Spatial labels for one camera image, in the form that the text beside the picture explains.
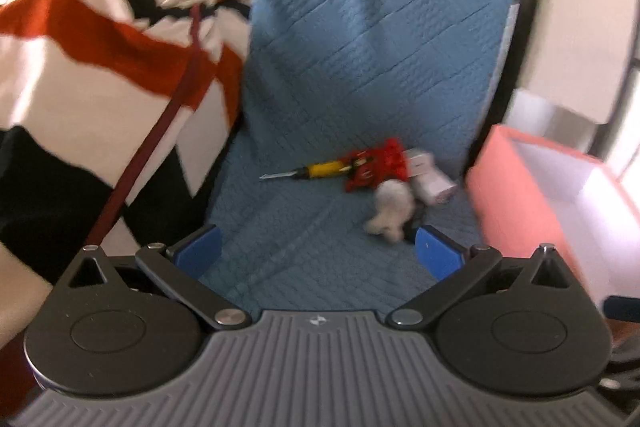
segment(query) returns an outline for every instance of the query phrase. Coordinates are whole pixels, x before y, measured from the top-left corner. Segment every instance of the yellow screwdriver handle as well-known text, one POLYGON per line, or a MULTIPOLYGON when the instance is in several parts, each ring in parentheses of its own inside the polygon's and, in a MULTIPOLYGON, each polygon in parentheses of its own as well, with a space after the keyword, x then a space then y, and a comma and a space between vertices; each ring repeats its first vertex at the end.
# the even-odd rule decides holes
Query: yellow screwdriver handle
POLYGON ((349 171, 349 166, 340 161, 316 163, 309 165, 309 178, 328 178, 330 176, 339 176, 349 171))

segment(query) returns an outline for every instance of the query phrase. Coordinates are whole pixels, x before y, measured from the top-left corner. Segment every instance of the black circular plate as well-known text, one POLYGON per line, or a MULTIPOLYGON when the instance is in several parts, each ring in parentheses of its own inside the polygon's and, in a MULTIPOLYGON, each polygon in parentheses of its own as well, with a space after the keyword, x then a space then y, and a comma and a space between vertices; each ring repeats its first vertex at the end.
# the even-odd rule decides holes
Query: black circular plate
POLYGON ((597 310, 561 289, 509 290, 463 301, 441 318, 436 342, 466 379, 531 397, 593 383, 610 355, 610 335, 597 310))
POLYGON ((81 396, 122 396, 178 375, 201 341, 197 319, 182 304, 88 286, 38 314, 24 343, 44 386, 81 396))

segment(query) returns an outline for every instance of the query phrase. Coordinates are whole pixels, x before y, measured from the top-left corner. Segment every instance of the black stripe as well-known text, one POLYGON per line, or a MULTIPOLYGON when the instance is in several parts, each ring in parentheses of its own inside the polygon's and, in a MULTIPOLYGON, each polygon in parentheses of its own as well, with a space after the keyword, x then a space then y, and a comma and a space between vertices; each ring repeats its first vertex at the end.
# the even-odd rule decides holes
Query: black stripe
POLYGON ((82 247, 111 187, 42 149, 23 127, 0 135, 0 241, 55 283, 82 247))
MULTIPOLYGON (((190 18, 191 6, 185 8, 164 8, 157 0, 127 0, 133 10, 135 19, 149 19, 149 25, 153 26, 165 17, 175 19, 190 18)), ((200 17, 202 19, 216 14, 218 8, 225 7, 237 11, 245 20, 249 20, 250 8, 238 0, 223 0, 212 6, 200 4, 200 17)))
POLYGON ((125 223, 140 245, 173 245, 202 226, 214 183, 218 180, 216 187, 222 183, 218 174, 241 121, 242 118, 238 118, 232 127, 225 146, 193 198, 184 181, 177 150, 171 151, 123 213, 125 223))
POLYGON ((174 147, 135 201, 123 211, 123 216, 140 245, 155 242, 172 245, 193 232, 182 229, 178 222, 181 214, 189 212, 192 202, 174 147))
POLYGON ((478 158, 478 155, 482 150, 482 146, 489 135, 489 131, 491 131, 491 127, 494 126, 494 124, 500 123, 504 119, 504 115, 506 114, 511 101, 513 90, 516 88, 518 83, 518 76, 520 75, 520 69, 527 52, 529 36, 531 33, 533 19, 536 15, 537 6, 538 0, 520 0, 520 7, 518 9, 518 15, 513 28, 513 36, 511 37, 509 51, 507 52, 507 57, 504 61, 500 81, 495 89, 494 99, 489 106, 489 110, 478 136, 476 136, 471 147, 469 147, 465 171, 472 167, 476 162, 476 158, 478 158))

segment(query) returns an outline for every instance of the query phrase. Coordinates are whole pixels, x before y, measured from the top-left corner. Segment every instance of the striped blanket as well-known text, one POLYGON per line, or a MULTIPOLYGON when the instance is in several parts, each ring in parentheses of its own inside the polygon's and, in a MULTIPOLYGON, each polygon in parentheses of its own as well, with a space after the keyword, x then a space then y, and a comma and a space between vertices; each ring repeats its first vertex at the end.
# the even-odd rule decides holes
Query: striped blanket
POLYGON ((132 253, 199 227, 239 115, 251 1, 0 0, 0 242, 57 280, 192 59, 191 89, 102 245, 132 253))

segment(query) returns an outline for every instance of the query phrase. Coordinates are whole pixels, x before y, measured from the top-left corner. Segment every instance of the white stuffed toy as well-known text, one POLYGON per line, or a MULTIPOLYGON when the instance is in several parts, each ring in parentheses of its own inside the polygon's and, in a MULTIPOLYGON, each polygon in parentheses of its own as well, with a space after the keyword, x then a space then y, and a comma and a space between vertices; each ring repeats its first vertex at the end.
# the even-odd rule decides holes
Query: white stuffed toy
POLYGON ((402 226, 414 215, 415 201, 408 183, 387 180, 376 189, 378 215, 367 221, 364 230, 374 235, 384 235, 390 243, 404 238, 402 226))

